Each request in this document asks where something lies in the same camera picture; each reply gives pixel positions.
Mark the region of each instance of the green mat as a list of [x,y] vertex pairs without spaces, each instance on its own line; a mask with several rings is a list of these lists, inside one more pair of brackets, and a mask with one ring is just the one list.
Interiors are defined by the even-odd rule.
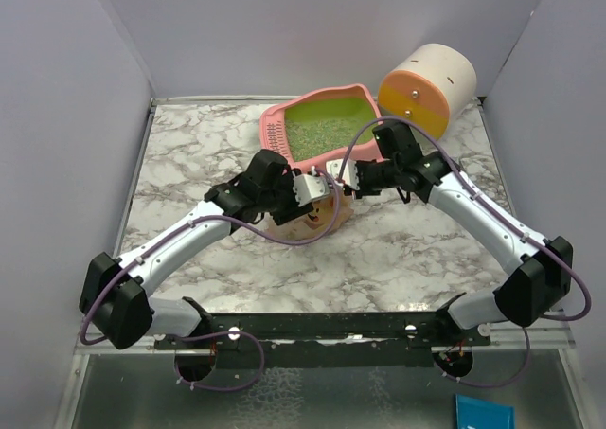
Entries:
[[[284,125],[294,161],[347,146],[358,130],[375,117],[372,106],[355,97],[316,100],[289,107],[284,112]],[[363,144],[372,138],[370,128],[357,143]]]

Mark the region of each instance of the marble tabletop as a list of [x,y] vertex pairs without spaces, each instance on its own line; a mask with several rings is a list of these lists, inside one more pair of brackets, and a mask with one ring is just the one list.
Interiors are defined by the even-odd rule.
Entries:
[[[243,171],[260,149],[258,119],[272,103],[157,107],[122,251],[163,231],[208,189]],[[508,209],[476,102],[440,139],[488,196]],[[428,311],[505,277],[448,216],[395,190],[355,201],[325,239],[290,248],[240,229],[182,266],[154,296],[191,296],[210,312]]]

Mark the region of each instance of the robotic arm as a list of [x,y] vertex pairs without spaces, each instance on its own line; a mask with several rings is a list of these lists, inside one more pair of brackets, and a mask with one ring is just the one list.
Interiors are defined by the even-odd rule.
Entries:
[[[429,328],[423,334],[425,338],[422,341],[443,346],[469,338],[470,330],[489,322],[510,320],[526,327],[569,292],[570,276],[527,240],[542,241],[551,252],[570,265],[572,246],[568,241],[561,237],[548,241],[542,234],[519,223],[489,201],[501,216],[523,228],[525,235],[519,239],[478,204],[477,194],[470,196],[455,178],[444,156],[439,152],[423,155],[410,128],[404,123],[384,121],[381,126],[374,128],[373,133],[384,160],[347,160],[340,182],[346,193],[362,198],[378,195],[383,189],[396,188],[400,193],[406,192],[407,196],[402,197],[405,202],[410,201],[410,194],[414,193],[424,203],[444,211],[466,228],[496,257],[509,275],[506,282],[495,289],[460,295],[435,313],[426,313],[427,317],[423,320],[429,323],[420,324]],[[327,163],[327,170],[336,177],[342,166],[341,160],[331,161]],[[469,177],[461,173],[480,193]],[[195,301],[189,298],[166,301],[151,297],[153,292],[188,259],[211,243],[231,235],[243,224],[255,223],[264,213],[269,213],[277,224],[286,223],[311,212],[312,202],[329,195],[326,178],[302,174],[299,170],[291,169],[279,154],[261,150],[244,173],[228,183],[213,187],[204,201],[155,239],[117,259],[104,253],[95,257],[86,275],[80,310],[88,314],[101,292],[121,274],[117,285],[102,298],[100,306],[92,314],[92,322],[117,349],[131,346],[146,334],[188,336],[217,331],[217,327],[222,328],[223,324],[214,323],[217,317],[207,313]],[[201,217],[205,221],[196,223],[195,220]],[[366,325],[360,322],[334,328],[330,318],[322,318],[322,315],[309,315],[313,319],[313,334],[316,335],[305,332],[296,334],[305,331],[301,329],[282,330],[276,334],[264,331],[263,335],[265,339],[291,339],[289,334],[292,334],[293,339],[308,340],[345,338],[349,333],[361,332],[365,336],[408,338],[407,342],[411,342],[411,336],[403,329],[399,313],[375,315],[382,323],[389,322],[389,327],[369,326],[368,319],[365,319]],[[414,318],[413,314],[405,316],[408,317],[406,320]],[[280,317],[284,318],[286,314],[276,314],[274,319]],[[240,326],[245,325],[242,319],[243,316],[238,322]],[[326,328],[320,324],[322,320],[326,322]]]

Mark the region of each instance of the pink tray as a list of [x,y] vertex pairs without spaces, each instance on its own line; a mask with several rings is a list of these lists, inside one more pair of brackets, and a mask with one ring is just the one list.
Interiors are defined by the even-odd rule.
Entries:
[[[259,135],[261,141],[261,147],[268,150],[279,152],[284,156],[291,167],[301,169],[303,172],[310,171],[312,166],[316,166],[319,169],[326,169],[326,162],[334,159],[340,159],[345,154],[347,147],[339,148],[331,152],[325,152],[319,156],[306,159],[301,162],[295,162],[291,149],[289,147],[288,139],[286,137],[286,126],[284,124],[284,112],[288,107],[303,102],[312,102],[316,100],[326,100],[335,98],[362,98],[372,106],[372,109],[376,117],[381,116],[379,107],[376,102],[370,96],[368,89],[361,84],[347,85],[347,86],[336,86],[332,88],[322,88],[320,90],[312,91],[307,95],[295,98],[291,101],[283,104],[275,105],[270,107],[260,118]],[[362,145],[356,145],[353,147],[351,152],[351,159],[359,160],[382,160],[379,148],[374,140],[370,140]]]

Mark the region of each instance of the orange and white container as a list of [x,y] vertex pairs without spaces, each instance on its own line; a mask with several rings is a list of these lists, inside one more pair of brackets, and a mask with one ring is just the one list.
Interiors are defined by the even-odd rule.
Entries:
[[446,45],[428,44],[385,76],[378,103],[440,138],[472,99],[476,84],[467,58]]

